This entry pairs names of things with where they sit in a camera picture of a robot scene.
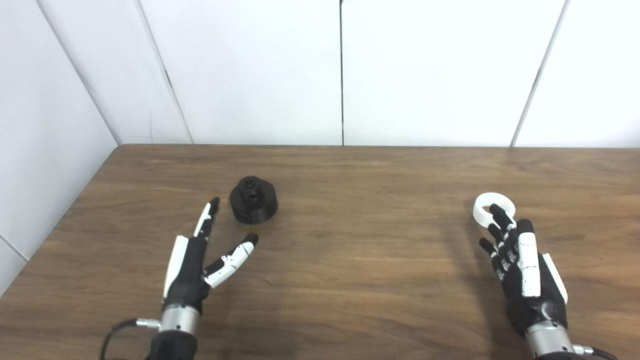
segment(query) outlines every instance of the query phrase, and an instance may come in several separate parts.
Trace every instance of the white wall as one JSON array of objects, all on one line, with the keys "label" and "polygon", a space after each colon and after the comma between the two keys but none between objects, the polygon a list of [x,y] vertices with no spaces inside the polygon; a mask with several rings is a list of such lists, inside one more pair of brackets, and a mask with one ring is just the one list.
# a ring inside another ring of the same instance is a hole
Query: white wall
[{"label": "white wall", "polygon": [[570,3],[516,145],[640,147],[640,2]]},{"label": "white wall", "polygon": [[142,4],[196,143],[342,143],[338,0]]},{"label": "white wall", "polygon": [[0,294],[115,148],[34,1],[0,1]]},{"label": "white wall", "polygon": [[192,142],[137,0],[38,2],[120,143]]},{"label": "white wall", "polygon": [[345,0],[345,144],[508,146],[562,5]]}]

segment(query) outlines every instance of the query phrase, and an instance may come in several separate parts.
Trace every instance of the white plastic ring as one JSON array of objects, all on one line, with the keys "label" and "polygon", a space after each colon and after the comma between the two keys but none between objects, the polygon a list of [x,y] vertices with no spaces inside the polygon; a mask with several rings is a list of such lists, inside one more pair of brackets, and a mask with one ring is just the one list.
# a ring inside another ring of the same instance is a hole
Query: white plastic ring
[{"label": "white plastic ring", "polygon": [[482,193],[476,197],[476,203],[474,204],[474,219],[480,226],[488,227],[490,224],[495,224],[493,215],[483,209],[485,206],[488,207],[492,204],[496,204],[504,209],[507,215],[509,215],[509,218],[511,218],[511,221],[513,221],[513,216],[516,215],[516,206],[508,197],[501,193]]}]

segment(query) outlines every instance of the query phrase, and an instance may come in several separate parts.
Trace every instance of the black 3d printed object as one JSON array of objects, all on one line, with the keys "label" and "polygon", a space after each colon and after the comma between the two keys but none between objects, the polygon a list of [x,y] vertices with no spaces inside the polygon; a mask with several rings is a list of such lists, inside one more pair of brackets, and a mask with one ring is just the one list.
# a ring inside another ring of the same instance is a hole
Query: black 3d printed object
[{"label": "black 3d printed object", "polygon": [[278,210],[275,188],[269,181],[257,176],[240,180],[231,191],[229,202],[236,219],[243,224],[262,224]]}]

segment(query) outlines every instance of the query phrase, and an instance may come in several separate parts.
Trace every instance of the cable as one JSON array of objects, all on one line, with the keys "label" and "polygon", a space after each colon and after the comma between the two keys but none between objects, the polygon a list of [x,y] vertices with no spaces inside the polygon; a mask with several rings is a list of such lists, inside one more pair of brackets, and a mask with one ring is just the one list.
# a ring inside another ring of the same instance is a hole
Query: cable
[{"label": "cable", "polygon": [[119,322],[111,327],[111,330],[107,333],[107,336],[104,337],[104,341],[102,342],[102,348],[100,349],[100,357],[98,360],[106,360],[104,357],[107,353],[107,347],[109,346],[109,341],[111,341],[111,337],[114,336],[118,331],[126,328],[126,327],[137,327],[138,319],[128,319],[122,322]]},{"label": "cable", "polygon": [[610,354],[604,350],[600,350],[599,348],[593,348],[593,355],[594,356],[600,356],[604,359],[608,359],[608,360],[618,360],[618,358],[616,356],[614,356],[613,354]]}]

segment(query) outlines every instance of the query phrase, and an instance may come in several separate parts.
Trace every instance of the robotic hand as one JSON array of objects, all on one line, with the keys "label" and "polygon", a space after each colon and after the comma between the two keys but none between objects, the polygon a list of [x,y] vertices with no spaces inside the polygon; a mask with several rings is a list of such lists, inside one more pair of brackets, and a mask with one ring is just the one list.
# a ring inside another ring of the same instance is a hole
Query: robotic hand
[{"label": "robotic hand", "polygon": [[193,236],[178,236],[173,245],[164,282],[162,319],[133,318],[116,324],[106,336],[100,352],[105,360],[112,335],[124,327],[157,329],[148,360],[193,360],[198,348],[196,328],[202,314],[202,301],[209,290],[233,275],[254,250],[258,236],[248,234],[240,245],[203,269],[213,218],[220,199],[207,203]]},{"label": "robotic hand", "polygon": [[567,334],[567,293],[549,254],[540,254],[533,225],[517,223],[498,205],[490,206],[493,223],[480,246],[489,253],[493,271],[507,300],[509,323],[523,336],[535,360],[584,360],[580,355],[617,358],[597,348],[574,345]]}]

